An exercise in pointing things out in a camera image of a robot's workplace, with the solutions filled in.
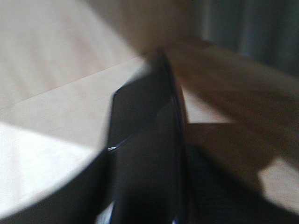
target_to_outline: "curtain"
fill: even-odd
[[[196,35],[299,77],[299,0],[197,0]]]

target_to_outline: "gray curtain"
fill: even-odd
[[[299,77],[299,0],[197,0],[196,34]]]

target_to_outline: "wooden surface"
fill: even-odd
[[[189,5],[0,1],[0,110],[188,36]]]
[[[112,94],[144,66],[135,58],[0,113],[0,217],[59,189],[101,152]]]
[[[185,97],[186,142],[299,214],[299,80],[196,38],[166,51]],[[203,108],[210,117],[199,117]]]

